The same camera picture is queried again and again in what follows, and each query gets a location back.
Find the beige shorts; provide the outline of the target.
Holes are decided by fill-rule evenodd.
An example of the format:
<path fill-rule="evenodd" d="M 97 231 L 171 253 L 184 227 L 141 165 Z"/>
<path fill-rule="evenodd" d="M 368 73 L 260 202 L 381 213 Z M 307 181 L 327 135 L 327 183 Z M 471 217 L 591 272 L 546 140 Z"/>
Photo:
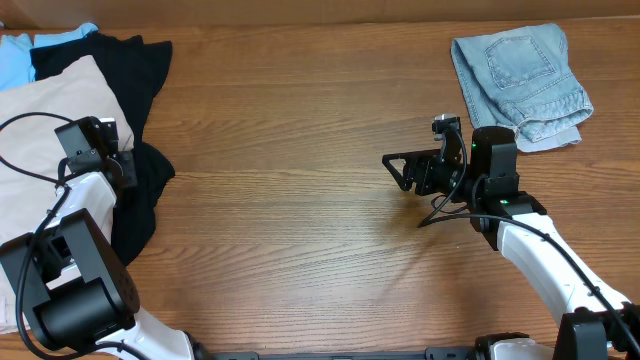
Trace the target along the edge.
<path fill-rule="evenodd" d="M 55 179 L 65 157 L 54 129 L 59 116 L 113 118 L 119 149 L 134 147 L 134 135 L 117 99 L 91 55 L 61 74 L 1 93 L 1 121 L 32 112 L 1 131 L 1 156 L 10 164 Z M 56 200 L 52 183 L 1 167 L 1 241 L 33 231 Z"/>

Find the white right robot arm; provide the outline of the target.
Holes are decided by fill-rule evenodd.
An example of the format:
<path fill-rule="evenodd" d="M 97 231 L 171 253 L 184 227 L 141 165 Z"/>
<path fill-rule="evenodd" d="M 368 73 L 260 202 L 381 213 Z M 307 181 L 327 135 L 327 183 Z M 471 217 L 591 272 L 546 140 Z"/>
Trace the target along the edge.
<path fill-rule="evenodd" d="M 513 132 L 480 128 L 466 145 L 451 124 L 433 130 L 440 148 L 382 158 L 401 190 L 463 203 L 463 211 L 434 212 L 421 226 L 469 220 L 523 274 L 558 326 L 553 346 L 526 334 L 486 335 L 466 350 L 466 358 L 606 359 L 610 350 L 638 358 L 638 305 L 598 277 L 563 240 L 541 203 L 520 190 Z"/>

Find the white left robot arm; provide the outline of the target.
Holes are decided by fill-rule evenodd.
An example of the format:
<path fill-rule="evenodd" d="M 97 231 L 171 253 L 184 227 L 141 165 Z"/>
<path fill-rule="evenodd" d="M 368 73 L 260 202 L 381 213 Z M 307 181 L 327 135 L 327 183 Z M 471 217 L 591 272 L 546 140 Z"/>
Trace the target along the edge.
<path fill-rule="evenodd" d="M 133 155 L 118 148 L 112 119 L 66 119 L 55 134 L 65 152 L 56 202 L 35 231 L 1 247 L 16 295 L 18 333 L 41 359 L 104 352 L 120 359 L 210 358 L 190 334 L 140 305 L 109 243 L 117 193 L 136 186 Z"/>

